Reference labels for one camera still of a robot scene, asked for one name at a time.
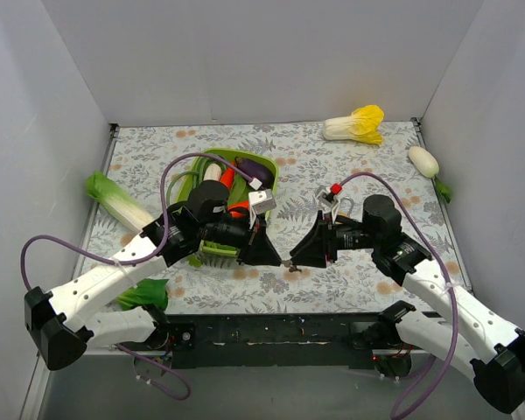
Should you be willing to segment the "silver keys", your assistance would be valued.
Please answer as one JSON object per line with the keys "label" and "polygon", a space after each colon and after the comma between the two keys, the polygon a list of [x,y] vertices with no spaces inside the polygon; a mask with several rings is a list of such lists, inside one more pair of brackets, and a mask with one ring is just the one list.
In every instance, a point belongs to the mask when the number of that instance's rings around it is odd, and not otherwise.
{"label": "silver keys", "polygon": [[292,260],[282,260],[282,265],[287,268],[290,273],[302,271],[296,264],[292,262]]}

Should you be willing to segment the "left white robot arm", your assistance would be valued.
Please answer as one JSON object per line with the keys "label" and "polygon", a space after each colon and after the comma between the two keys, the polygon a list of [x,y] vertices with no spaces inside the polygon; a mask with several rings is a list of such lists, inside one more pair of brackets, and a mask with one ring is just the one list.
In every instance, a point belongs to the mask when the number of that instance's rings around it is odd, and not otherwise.
{"label": "left white robot arm", "polygon": [[237,218],[228,211],[228,195],[221,182],[204,181],[103,264],[49,291],[29,288],[24,323],[48,369],[73,364],[90,346],[142,342],[151,350],[162,348],[169,330],[152,304],[106,314],[101,310],[140,281],[196,253],[203,241],[237,249],[241,264],[280,266],[266,233],[265,214],[276,205],[272,191],[250,192],[248,207]]}

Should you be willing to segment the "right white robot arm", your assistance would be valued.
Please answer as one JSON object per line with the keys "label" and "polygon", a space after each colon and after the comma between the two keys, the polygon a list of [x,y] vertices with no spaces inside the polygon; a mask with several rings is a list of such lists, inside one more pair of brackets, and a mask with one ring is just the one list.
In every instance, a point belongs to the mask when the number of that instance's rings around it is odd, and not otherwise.
{"label": "right white robot arm", "polygon": [[483,399],[511,414],[525,402],[525,330],[497,315],[469,291],[443,275],[442,265],[402,231],[402,215],[391,198],[364,200],[362,219],[318,212],[310,232],[290,252],[295,266],[324,268],[342,250],[369,249],[375,267],[422,299],[441,318],[439,325],[406,304],[378,326],[387,347],[406,342],[442,359],[472,381]]}

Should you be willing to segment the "brass padlock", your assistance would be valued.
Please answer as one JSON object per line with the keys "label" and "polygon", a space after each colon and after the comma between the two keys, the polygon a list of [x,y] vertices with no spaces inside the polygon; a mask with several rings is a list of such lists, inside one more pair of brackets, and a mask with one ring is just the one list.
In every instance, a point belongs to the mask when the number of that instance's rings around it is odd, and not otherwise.
{"label": "brass padlock", "polygon": [[342,197],[339,200],[337,215],[350,217],[352,211],[354,210],[354,207],[355,207],[355,203],[353,199],[349,197]]}

